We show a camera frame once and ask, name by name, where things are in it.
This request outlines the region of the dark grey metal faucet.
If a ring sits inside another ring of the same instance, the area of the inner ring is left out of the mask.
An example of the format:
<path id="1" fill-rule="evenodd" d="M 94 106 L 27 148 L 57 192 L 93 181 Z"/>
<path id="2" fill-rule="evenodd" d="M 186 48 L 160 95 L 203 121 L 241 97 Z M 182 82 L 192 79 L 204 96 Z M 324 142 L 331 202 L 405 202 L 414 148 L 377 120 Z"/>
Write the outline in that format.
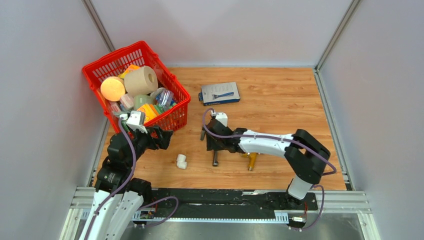
<path id="1" fill-rule="evenodd" d="M 204 127 L 202 127 L 200 132 L 200 140 L 201 141 L 206 140 L 206 150 L 213 152 L 212 166 L 217 167 L 219 165 L 219 161 L 218 161 L 218 150 L 216 149 L 216 143 L 215 143 L 215 140 L 208 133 L 206 133 L 206 130 Z"/>

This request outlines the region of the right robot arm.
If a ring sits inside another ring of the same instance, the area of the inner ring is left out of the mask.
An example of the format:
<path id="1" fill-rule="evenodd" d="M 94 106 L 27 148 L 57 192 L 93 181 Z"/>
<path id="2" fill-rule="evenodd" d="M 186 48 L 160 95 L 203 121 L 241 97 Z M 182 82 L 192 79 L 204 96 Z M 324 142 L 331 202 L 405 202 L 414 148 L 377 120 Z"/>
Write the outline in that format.
<path id="1" fill-rule="evenodd" d="M 337 171 L 329 162 L 330 151 L 304 129 L 297 129 L 293 134 L 266 134 L 246 128 L 231 130 L 215 118 L 202 129 L 209 151 L 257 153 L 286 159 L 295 176 L 287 188 L 285 202 L 294 210 L 305 203 L 307 192 L 320 183 L 327 166 L 331 167 L 332 174 Z"/>

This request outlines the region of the white pvc elbow fitting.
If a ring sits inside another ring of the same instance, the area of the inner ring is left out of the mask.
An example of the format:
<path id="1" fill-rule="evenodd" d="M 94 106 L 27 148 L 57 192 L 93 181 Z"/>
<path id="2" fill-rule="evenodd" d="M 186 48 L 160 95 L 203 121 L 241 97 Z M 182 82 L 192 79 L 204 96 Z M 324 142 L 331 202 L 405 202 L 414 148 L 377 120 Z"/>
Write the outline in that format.
<path id="1" fill-rule="evenodd" d="M 177 155 L 177 158 L 176 158 L 176 166 L 179 169 L 186 170 L 187 169 L 187 166 L 188 166 L 188 163 L 187 163 L 186 159 L 187 159 L 187 156 L 186 155 L 184 155 L 184 154 L 178 154 Z"/>

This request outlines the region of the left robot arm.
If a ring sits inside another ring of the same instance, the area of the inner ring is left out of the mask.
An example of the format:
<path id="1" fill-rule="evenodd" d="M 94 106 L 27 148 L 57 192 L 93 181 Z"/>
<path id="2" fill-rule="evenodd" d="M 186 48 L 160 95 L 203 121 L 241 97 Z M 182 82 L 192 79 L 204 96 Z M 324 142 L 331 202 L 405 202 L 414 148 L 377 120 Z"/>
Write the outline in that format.
<path id="1" fill-rule="evenodd" d="M 110 138 L 81 240 L 120 239 L 137 209 L 152 203 L 152 184 L 134 177 L 136 162 L 146 150 L 166 150 L 173 133 L 153 126 L 122 129 Z"/>

